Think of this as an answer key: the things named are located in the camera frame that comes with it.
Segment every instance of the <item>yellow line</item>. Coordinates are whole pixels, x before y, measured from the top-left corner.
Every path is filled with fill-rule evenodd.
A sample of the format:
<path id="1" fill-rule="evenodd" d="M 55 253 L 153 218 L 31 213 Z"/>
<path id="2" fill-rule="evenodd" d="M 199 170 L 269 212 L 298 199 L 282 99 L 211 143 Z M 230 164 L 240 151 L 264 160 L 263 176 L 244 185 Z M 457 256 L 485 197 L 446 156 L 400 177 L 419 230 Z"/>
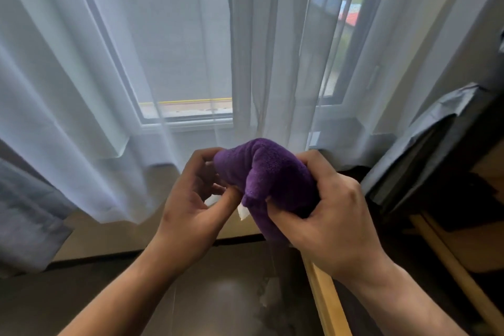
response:
<path id="1" fill-rule="evenodd" d="M 203 103 L 210 101 L 231 101 L 232 97 L 222 97 L 222 98 L 201 98 L 196 100 L 178 100 L 178 101 L 158 101 L 157 103 Z"/>

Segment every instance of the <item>person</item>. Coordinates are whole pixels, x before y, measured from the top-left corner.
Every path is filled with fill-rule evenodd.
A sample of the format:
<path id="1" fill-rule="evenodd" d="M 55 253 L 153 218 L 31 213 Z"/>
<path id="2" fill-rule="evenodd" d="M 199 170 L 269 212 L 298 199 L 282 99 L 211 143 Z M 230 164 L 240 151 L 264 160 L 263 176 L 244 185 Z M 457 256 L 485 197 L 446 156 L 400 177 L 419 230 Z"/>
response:
<path id="1" fill-rule="evenodd" d="M 197 150 L 166 201 L 159 229 L 140 256 L 60 336 L 136 336 L 170 284 L 198 261 L 240 203 L 212 165 L 221 148 Z M 356 295 L 388 335 L 466 333 L 386 255 L 359 183 L 337 173 L 316 150 L 297 155 L 315 180 L 320 203 L 301 219 L 268 202 L 271 220 L 294 247 Z M 213 206 L 204 201 L 222 197 Z"/>

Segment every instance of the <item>purple fabric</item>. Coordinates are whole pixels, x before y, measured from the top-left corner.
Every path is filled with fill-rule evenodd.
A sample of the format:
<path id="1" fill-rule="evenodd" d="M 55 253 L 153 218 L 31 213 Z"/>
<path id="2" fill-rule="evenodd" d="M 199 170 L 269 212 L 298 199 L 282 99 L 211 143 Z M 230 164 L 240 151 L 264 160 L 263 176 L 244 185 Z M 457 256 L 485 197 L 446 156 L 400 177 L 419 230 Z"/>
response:
<path id="1" fill-rule="evenodd" d="M 288 242 L 268 217 L 268 196 L 278 207 L 301 218 L 307 218 L 320 200 L 308 168 L 287 149 L 265 138 L 221 150 L 214 165 L 224 181 L 243 192 L 242 205 L 267 240 Z"/>

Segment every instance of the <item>sheer curtain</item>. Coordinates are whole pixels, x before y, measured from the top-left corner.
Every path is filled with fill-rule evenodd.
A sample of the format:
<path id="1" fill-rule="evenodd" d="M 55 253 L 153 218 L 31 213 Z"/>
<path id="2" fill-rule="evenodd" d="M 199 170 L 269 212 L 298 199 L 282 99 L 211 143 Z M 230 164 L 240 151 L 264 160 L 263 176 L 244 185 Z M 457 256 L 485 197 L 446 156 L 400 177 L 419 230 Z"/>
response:
<path id="1" fill-rule="evenodd" d="M 0 137 L 101 222 L 147 218 L 197 148 L 372 165 L 439 97 L 458 46 L 426 82 L 437 38 L 487 1 L 0 0 Z"/>

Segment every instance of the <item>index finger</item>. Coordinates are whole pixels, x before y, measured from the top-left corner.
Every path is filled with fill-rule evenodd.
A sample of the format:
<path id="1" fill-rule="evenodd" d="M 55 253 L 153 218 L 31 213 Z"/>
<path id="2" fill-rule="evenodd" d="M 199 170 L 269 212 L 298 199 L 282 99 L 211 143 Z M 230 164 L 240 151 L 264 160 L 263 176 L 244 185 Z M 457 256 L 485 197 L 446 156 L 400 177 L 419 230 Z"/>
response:
<path id="1" fill-rule="evenodd" d="M 337 174 L 329 161 L 318 150 L 307 150 L 296 154 L 296 157 L 308 167 L 316 181 Z"/>
<path id="2" fill-rule="evenodd" d="M 187 161 L 182 174 L 196 174 L 202 167 L 205 166 L 205 162 L 213 160 L 215 155 L 222 149 L 223 148 L 206 148 L 195 150 L 194 153 L 192 153 L 191 158 L 189 158 L 189 161 Z"/>

